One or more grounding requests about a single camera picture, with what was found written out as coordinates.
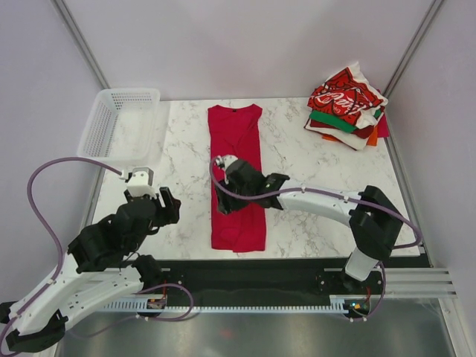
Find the crimson red t shirt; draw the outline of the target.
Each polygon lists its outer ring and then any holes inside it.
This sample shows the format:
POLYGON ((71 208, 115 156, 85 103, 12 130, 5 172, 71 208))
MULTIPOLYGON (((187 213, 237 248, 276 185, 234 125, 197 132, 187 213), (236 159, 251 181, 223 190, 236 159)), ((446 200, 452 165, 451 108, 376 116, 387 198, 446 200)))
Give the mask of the crimson red t shirt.
MULTIPOLYGON (((210 156, 235 155, 261 170, 258 122, 261 107, 252 104, 237 109, 220 105, 208 109, 210 156)), ((264 251, 266 248, 266 214, 256 204, 229 215, 217 210, 217 194, 211 190, 211 247, 234 253, 264 251)))

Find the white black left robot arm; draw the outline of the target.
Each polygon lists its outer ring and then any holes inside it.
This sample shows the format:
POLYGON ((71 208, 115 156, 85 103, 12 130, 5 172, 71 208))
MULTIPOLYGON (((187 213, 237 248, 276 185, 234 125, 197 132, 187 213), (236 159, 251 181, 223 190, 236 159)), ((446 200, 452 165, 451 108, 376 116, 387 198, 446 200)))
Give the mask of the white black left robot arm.
POLYGON ((127 194, 126 199, 116 213, 81 230, 68 245, 60 271, 39 289, 1 304, 1 341, 12 356, 48 349, 77 322, 117 298, 162 287, 164 275, 151 255, 139 256, 113 277, 90 286, 93 278, 134 254, 148 236, 179 220, 181 202, 167 187, 153 197, 127 194))

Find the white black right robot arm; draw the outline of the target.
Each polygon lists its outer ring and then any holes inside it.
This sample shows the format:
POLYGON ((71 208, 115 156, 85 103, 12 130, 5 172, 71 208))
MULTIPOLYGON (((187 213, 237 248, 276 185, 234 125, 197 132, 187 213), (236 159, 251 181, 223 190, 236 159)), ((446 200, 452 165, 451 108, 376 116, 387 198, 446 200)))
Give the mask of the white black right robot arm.
POLYGON ((356 244, 341 273, 342 287, 359 292, 377 263, 392 253, 402 228, 402 216, 383 192, 374 186, 363 191, 330 190, 300 183, 288 175, 264 176, 234 155, 213 158, 211 168, 224 177, 213 178, 217 210, 231 214, 256 205, 263 209, 311 213, 347 226, 356 244))

